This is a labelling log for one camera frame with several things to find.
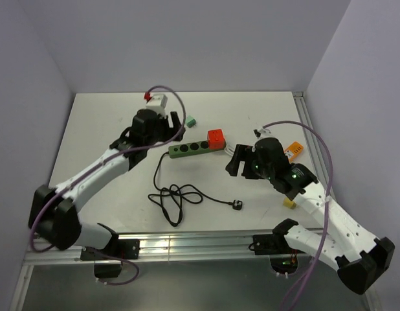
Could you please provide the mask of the green wall charger plug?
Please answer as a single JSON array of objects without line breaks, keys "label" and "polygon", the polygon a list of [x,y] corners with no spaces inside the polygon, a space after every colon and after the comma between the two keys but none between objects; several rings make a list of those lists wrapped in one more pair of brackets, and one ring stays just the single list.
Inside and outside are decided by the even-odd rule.
[{"label": "green wall charger plug", "polygon": [[187,116],[185,124],[188,128],[192,128],[197,124],[197,121],[192,116]]}]

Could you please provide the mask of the red cube socket adapter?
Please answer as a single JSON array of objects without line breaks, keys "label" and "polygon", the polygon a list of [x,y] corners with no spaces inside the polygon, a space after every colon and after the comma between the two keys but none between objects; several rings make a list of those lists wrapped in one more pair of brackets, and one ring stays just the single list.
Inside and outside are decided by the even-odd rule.
[{"label": "red cube socket adapter", "polygon": [[207,142],[211,150],[223,150],[226,145],[222,129],[209,130],[207,132]]}]

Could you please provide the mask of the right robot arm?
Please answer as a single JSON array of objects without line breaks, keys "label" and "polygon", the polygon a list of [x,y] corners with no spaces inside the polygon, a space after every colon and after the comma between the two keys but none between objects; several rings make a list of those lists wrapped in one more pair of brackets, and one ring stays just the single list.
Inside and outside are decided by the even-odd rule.
[{"label": "right robot arm", "polygon": [[296,249],[313,256],[335,270],[341,282],[359,295],[390,267],[394,243],[354,220],[327,194],[312,171],[289,161],[276,138],[259,139],[252,146],[237,144],[226,170],[237,176],[239,167],[243,167],[244,178],[268,181],[326,230],[326,236],[320,236],[288,218],[272,230],[271,244],[279,252]]}]

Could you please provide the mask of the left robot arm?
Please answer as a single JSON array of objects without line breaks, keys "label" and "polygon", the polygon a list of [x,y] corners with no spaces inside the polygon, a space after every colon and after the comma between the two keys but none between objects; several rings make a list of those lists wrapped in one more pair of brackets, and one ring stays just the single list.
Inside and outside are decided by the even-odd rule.
[{"label": "left robot arm", "polygon": [[34,235],[38,234],[61,251],[82,246],[95,249],[105,259],[116,256],[118,233],[101,223],[81,222],[81,209],[107,184],[137,166],[149,149],[181,141],[185,119],[175,111],[165,116],[152,109],[140,109],[131,125],[93,164],[55,187],[38,187],[28,220],[31,249],[36,249]]}]

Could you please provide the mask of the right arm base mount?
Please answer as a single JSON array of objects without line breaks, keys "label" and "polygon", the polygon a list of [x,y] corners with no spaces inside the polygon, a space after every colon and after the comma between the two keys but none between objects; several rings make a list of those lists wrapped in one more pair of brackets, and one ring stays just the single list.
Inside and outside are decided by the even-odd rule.
[{"label": "right arm base mount", "polygon": [[269,256],[271,268],[275,273],[290,275],[295,273],[299,266],[298,255],[303,253],[290,248],[285,241],[275,234],[253,235],[248,249],[256,256]]}]

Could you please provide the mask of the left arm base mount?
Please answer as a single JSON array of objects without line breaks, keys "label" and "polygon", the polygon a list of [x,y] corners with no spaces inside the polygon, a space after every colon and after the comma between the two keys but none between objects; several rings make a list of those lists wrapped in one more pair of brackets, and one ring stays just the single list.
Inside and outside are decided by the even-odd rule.
[{"label": "left arm base mount", "polygon": [[[117,240],[112,246],[105,249],[83,247],[80,260],[94,262],[94,276],[99,282],[106,282],[111,286],[129,284],[137,279],[140,273],[139,267],[132,262],[139,257],[140,240],[125,238]],[[128,281],[115,281],[124,271],[126,266],[132,266],[134,276]]]}]

